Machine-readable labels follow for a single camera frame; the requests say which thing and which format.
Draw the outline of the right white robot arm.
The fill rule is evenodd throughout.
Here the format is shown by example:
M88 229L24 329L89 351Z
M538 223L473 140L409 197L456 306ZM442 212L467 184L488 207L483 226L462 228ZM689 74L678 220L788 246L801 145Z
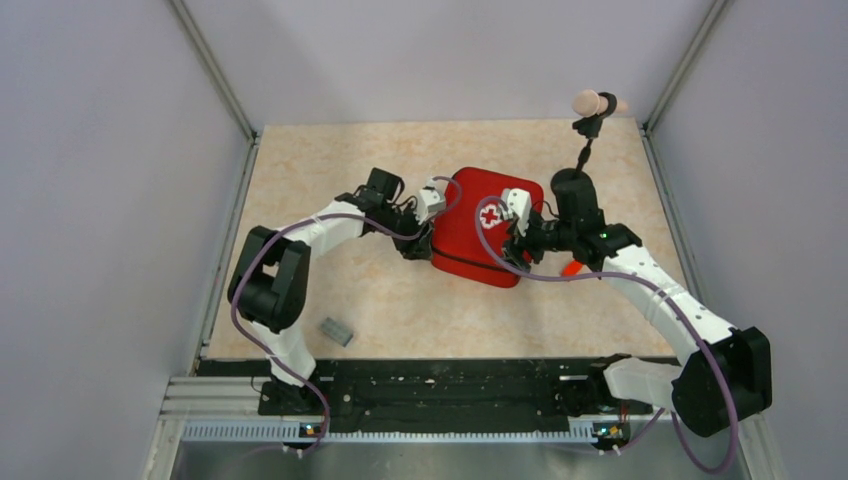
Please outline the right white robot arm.
M612 412L625 400L665 408L690 431L709 437L773 403L771 345L756 327L740 329L710 311L653 258L629 227L606 221L591 178L577 169L551 182L553 219L528 191L505 188L494 204L509 223L496 260L531 277L547 252L568 252L588 277L618 291L671 347L674 365L617 354L599 360L586 385L589 404Z

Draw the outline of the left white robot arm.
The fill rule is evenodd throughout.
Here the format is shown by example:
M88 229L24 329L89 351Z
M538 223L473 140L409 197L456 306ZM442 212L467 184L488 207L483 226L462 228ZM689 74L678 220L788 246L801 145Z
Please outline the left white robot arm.
M312 260L372 232L389 236L406 260L432 256L434 220L446 209L446 197L429 180L400 201L404 185L374 168L365 184L316 214L278 229L256 226L245 238L227 289L234 324L250 323L242 334L269 358L273 377L285 383L283 401L297 413L314 410L321 397L320 386L309 379L316 361L297 324Z

